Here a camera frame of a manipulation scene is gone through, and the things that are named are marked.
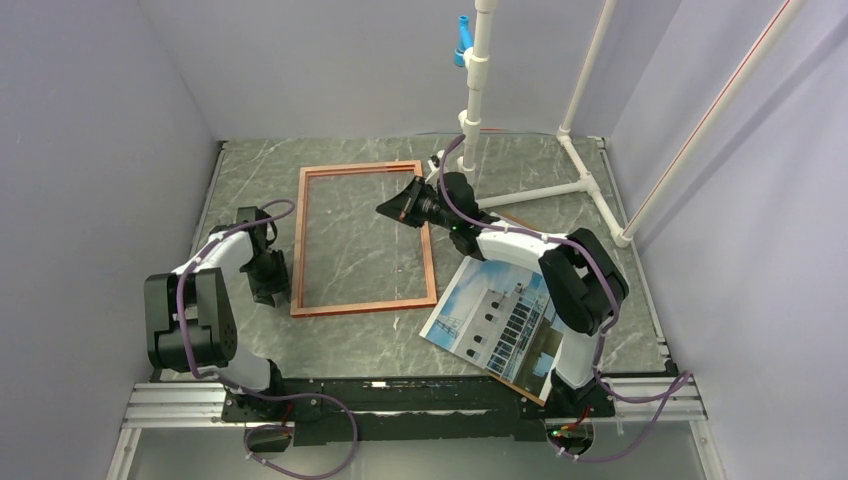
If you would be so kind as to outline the orange wooden picture frame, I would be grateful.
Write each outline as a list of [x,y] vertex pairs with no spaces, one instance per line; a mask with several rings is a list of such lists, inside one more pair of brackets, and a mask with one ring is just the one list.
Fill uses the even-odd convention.
[[421,298],[397,299],[378,302],[350,303],[330,306],[307,307],[304,304],[306,228],[308,213],[308,183],[315,177],[336,177],[375,173],[412,172],[417,176],[423,173],[422,164],[417,160],[358,163],[348,165],[302,167],[299,173],[298,195],[296,200],[295,236],[291,275],[290,315],[294,318],[360,314],[381,311],[396,311],[433,307],[437,304],[435,267],[432,255],[431,237],[427,227],[419,230],[423,260],[426,293]]

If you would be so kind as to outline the clear transparent sheet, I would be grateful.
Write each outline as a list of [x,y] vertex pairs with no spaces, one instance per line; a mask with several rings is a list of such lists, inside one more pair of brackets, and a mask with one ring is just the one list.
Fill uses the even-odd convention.
[[304,306],[427,296],[421,231],[376,212],[414,176],[411,170],[307,176]]

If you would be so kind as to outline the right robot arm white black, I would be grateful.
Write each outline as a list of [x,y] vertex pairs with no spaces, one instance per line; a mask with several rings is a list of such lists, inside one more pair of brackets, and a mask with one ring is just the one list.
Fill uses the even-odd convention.
[[549,235],[489,214],[460,173],[416,176],[375,210],[444,228],[464,257],[421,337],[564,415],[588,404],[602,326],[629,294],[592,231]]

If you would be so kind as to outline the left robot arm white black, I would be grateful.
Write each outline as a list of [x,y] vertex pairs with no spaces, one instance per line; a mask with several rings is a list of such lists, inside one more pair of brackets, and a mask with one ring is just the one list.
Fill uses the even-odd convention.
[[151,365],[248,395],[248,407],[264,420],[285,411],[288,394],[276,364],[240,346],[228,288],[243,275],[255,303],[277,307],[289,300],[285,256],[273,247],[281,218],[266,206],[242,207],[234,223],[215,227],[188,261],[143,284]]

